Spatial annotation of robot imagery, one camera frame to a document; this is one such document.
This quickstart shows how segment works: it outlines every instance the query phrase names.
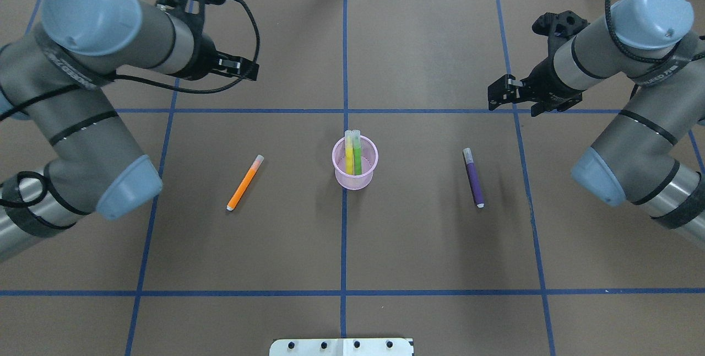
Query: light blue joint cap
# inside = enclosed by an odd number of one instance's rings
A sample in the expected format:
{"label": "light blue joint cap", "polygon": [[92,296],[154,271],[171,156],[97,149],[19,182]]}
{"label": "light blue joint cap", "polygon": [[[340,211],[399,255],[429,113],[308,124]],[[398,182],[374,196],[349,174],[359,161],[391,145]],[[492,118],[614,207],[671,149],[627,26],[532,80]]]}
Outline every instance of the light blue joint cap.
{"label": "light blue joint cap", "polygon": [[[8,112],[9,110],[15,108],[14,105],[10,104],[10,102],[5,98],[5,94],[2,92],[2,89],[0,89],[0,114],[3,114],[5,112]],[[18,120],[28,120],[30,117],[27,114],[23,114],[22,112],[17,112],[15,115],[10,116],[14,119]]]}
{"label": "light blue joint cap", "polygon": [[596,150],[587,148],[571,169],[571,177],[593,195],[615,207],[627,200],[622,186]]}
{"label": "light blue joint cap", "polygon": [[135,210],[161,192],[161,178],[149,156],[132,162],[103,193],[95,210],[109,220]]}
{"label": "light blue joint cap", "polygon": [[615,32],[625,45],[658,50],[678,42],[693,27],[687,0],[620,0],[612,5]]}
{"label": "light blue joint cap", "polygon": [[138,0],[45,0],[42,23],[54,42],[86,56],[123,49],[142,26]]}

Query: cup containing markers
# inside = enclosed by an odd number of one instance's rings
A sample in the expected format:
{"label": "cup containing markers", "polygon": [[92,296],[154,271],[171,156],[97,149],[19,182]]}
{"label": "cup containing markers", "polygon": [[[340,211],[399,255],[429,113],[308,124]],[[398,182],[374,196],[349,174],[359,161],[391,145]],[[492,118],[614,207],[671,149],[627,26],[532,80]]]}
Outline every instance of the cup containing markers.
{"label": "cup containing markers", "polygon": [[372,140],[361,135],[360,130],[347,130],[333,147],[335,179],[347,190],[361,190],[372,181],[378,158]]}

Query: orange marker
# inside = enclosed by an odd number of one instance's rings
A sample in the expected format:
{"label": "orange marker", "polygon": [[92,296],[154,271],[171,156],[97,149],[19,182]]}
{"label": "orange marker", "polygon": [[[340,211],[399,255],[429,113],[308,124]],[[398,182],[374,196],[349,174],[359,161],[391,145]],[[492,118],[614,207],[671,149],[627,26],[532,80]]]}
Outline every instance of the orange marker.
{"label": "orange marker", "polygon": [[235,206],[237,206],[237,203],[240,201],[240,198],[242,197],[242,194],[247,189],[247,186],[250,185],[250,182],[252,181],[252,178],[254,177],[254,173],[257,173],[257,169],[259,169],[259,165],[262,164],[262,160],[264,160],[264,156],[257,155],[257,158],[252,163],[252,166],[250,167],[249,170],[247,170],[247,174],[245,175],[245,178],[242,179],[242,182],[240,182],[240,186],[237,187],[237,191],[235,191],[235,194],[232,195],[232,198],[230,198],[230,201],[227,203],[227,206],[226,206],[227,211],[235,210]]}

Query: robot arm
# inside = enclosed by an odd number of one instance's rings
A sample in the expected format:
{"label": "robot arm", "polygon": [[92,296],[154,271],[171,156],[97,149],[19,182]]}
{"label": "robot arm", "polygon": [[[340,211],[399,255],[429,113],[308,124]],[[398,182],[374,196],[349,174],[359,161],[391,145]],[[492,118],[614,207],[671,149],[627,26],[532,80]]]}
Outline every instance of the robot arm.
{"label": "robot arm", "polygon": [[624,72],[642,89],[574,166],[572,177],[607,204],[628,200],[703,246],[705,181],[669,155],[705,117],[705,60],[694,57],[705,43],[690,30],[692,7],[685,0],[621,0],[611,15],[627,54],[650,62],[627,57],[604,17],[587,25],[572,12],[546,14],[534,30],[549,36],[549,57],[521,82],[505,75],[493,83],[489,109],[534,101],[532,116],[567,110],[588,88]]}
{"label": "robot arm", "polygon": [[225,1],[45,0],[43,24],[0,50],[0,114],[29,103],[13,117],[34,120],[58,155],[0,186],[0,261],[84,215],[114,220],[161,191],[157,170],[100,88],[124,64],[189,80],[256,80],[255,62],[218,52],[202,34],[204,5]]}

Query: marker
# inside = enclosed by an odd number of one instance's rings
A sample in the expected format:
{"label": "marker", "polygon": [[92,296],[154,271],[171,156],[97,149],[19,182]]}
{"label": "marker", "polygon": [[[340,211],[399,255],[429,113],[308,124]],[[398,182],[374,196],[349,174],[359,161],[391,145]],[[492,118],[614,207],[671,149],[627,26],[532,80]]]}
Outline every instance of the marker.
{"label": "marker", "polygon": [[355,175],[353,168],[353,131],[345,130],[345,172]]}
{"label": "marker", "polygon": [[468,171],[470,190],[473,191],[473,199],[475,200],[475,204],[479,208],[483,208],[484,198],[482,197],[482,191],[480,190],[480,180],[478,178],[478,171],[475,170],[473,153],[470,152],[470,148],[463,149],[463,157],[465,158],[465,169],[466,171]]}
{"label": "marker", "polygon": [[235,194],[232,195],[232,198],[230,198],[230,201],[227,203],[227,206],[226,206],[227,211],[235,210],[235,206],[237,206],[237,203],[240,201],[240,198],[242,198],[242,194],[247,189],[247,186],[250,185],[250,182],[252,181],[252,178],[254,177],[254,173],[257,173],[257,169],[259,169],[259,165],[262,164],[262,160],[264,160],[264,156],[257,155],[254,162],[252,163],[252,166],[250,166],[250,169],[247,170],[247,174],[245,175],[245,178],[242,179],[242,182],[240,182],[240,186],[237,187],[237,191],[235,191]]}
{"label": "marker", "polygon": [[352,131],[352,157],[355,161],[355,175],[362,174],[362,141],[360,130]]}

